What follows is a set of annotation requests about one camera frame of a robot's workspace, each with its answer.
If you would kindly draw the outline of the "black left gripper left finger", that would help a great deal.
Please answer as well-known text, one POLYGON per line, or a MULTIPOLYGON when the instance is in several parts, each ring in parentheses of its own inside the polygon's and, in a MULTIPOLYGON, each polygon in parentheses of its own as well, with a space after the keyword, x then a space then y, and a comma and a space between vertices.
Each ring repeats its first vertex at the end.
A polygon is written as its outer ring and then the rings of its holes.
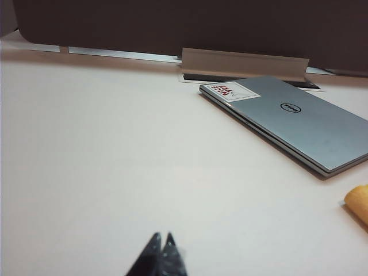
POLYGON ((159 232, 156 232, 149 239, 126 275, 158 275, 160 266, 160 253, 161 235, 159 232))

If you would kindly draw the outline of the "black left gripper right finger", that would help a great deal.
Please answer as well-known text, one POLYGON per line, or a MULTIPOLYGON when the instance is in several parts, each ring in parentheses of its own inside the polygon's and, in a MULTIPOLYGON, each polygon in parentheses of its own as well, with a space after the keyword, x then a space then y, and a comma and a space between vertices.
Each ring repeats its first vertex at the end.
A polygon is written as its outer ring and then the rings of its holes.
POLYGON ((187 275, 185 263, 171 232, 168 233, 160 254, 159 275, 187 275))

